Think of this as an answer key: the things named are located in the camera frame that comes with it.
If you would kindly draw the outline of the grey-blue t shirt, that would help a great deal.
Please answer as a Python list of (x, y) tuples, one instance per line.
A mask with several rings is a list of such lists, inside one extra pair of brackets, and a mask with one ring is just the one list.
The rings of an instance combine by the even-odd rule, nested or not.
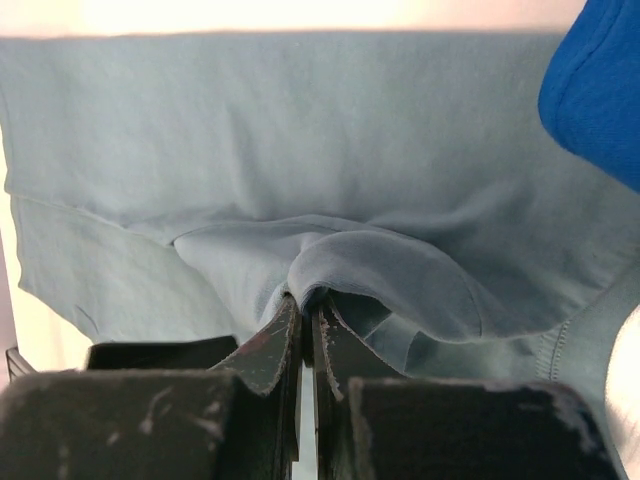
[(1, 42), (20, 285), (93, 370), (209, 369), (325, 300), (409, 378), (553, 383), (604, 415), (639, 198), (539, 121), (548, 33)]

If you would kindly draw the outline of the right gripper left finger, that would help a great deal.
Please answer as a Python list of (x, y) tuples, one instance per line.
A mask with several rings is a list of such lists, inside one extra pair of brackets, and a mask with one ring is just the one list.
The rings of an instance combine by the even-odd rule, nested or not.
[(209, 369), (63, 371), (1, 396), (5, 479), (287, 479), (299, 457), (291, 298)]

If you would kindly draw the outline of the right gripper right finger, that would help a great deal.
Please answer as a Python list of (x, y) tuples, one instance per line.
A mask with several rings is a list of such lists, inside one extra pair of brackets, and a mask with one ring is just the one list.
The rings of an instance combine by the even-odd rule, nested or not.
[(409, 378), (332, 300), (311, 320), (322, 479), (615, 479), (586, 404), (553, 383)]

